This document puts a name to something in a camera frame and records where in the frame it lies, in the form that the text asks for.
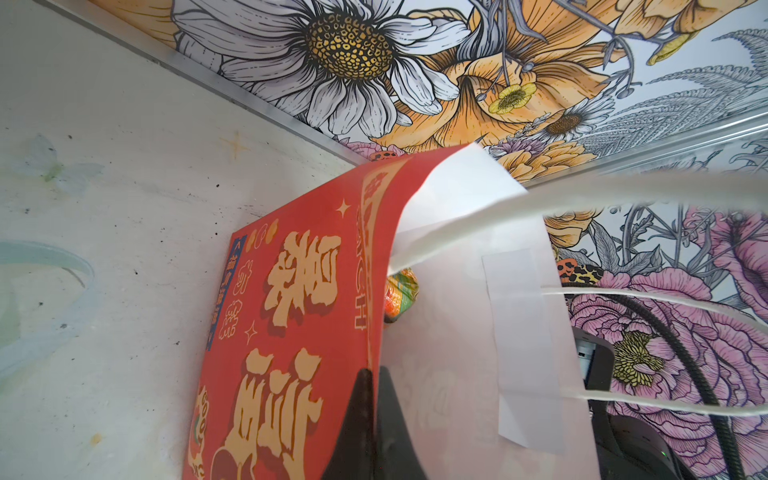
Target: paper bag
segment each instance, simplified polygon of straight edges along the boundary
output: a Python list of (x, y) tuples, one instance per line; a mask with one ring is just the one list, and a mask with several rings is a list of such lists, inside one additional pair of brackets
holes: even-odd
[(558, 394), (581, 377), (562, 301), (538, 293), (559, 284), (541, 218), (414, 266), (419, 298), (382, 337), (393, 244), (523, 192), (457, 147), (357, 167), (236, 232), (184, 480), (369, 478), (382, 365), (428, 477), (594, 478), (586, 403)]

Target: braided black hose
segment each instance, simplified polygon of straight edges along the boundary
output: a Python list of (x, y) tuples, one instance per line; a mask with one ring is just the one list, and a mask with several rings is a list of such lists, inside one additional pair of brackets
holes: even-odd
[[(592, 286), (588, 283), (579, 282), (566, 282), (562, 286)], [(600, 293), (601, 296), (608, 298), (609, 300), (626, 306), (629, 310), (635, 312), (638, 316), (648, 322), (648, 325), (666, 341), (672, 351), (677, 355), (677, 358), (683, 363), (690, 379), (694, 382), (696, 390), (699, 391), (701, 401), (705, 405), (719, 406), (720, 402), (717, 400), (715, 392), (712, 390), (712, 386), (704, 377), (703, 372), (690, 356), (688, 350), (685, 349), (683, 343), (675, 336), (668, 326), (659, 320), (653, 313), (650, 312), (642, 304), (628, 299), (622, 295), (609, 295), (606, 293)], [(728, 470), (728, 476), (730, 480), (744, 480), (744, 467), (741, 464), (741, 457), (739, 456), (739, 446), (736, 443), (736, 436), (733, 435), (733, 430), (730, 427), (728, 417), (721, 415), (710, 415), (712, 426), (717, 436), (717, 441), (720, 443), (720, 450), (723, 451), (723, 460)]]

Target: wrapped snack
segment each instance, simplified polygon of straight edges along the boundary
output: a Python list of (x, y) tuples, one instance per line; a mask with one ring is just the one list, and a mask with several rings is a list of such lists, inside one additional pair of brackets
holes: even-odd
[(419, 281), (413, 270), (406, 268), (387, 277), (384, 292), (384, 322), (394, 323), (416, 301)]

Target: pink flower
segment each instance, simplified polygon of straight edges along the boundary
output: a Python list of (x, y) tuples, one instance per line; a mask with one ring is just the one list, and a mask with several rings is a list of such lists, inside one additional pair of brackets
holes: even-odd
[(691, 207), (683, 225), (694, 230), (694, 242), (705, 243), (710, 227), (710, 254), (714, 265), (736, 280), (741, 299), (763, 320), (768, 320), (768, 222), (762, 214), (724, 214)]
[(389, 145), (387, 148), (382, 148), (381, 145), (376, 143), (367, 143), (364, 141), (349, 141), (349, 138), (342, 138), (339, 140), (341, 145), (349, 148), (351, 151), (365, 157), (370, 161), (382, 160), (389, 157), (401, 157), (407, 155), (404, 150), (401, 150), (397, 145)]
[[(710, 289), (701, 279), (674, 268), (633, 277), (606, 272), (598, 286), (712, 299)], [(719, 313), (656, 300), (637, 301), (677, 334), (721, 404), (761, 405), (768, 399), (768, 339), (765, 336)], [(571, 322), (614, 344), (616, 364), (611, 390), (691, 403), (700, 401), (690, 376), (672, 349), (622, 305), (595, 295), (578, 296), (571, 303)], [(712, 477), (725, 472), (720, 446), (705, 415), (624, 403), (614, 404), (611, 413), (649, 422), (695, 475)], [(733, 431), (746, 474), (766, 470), (768, 415), (734, 418)]]

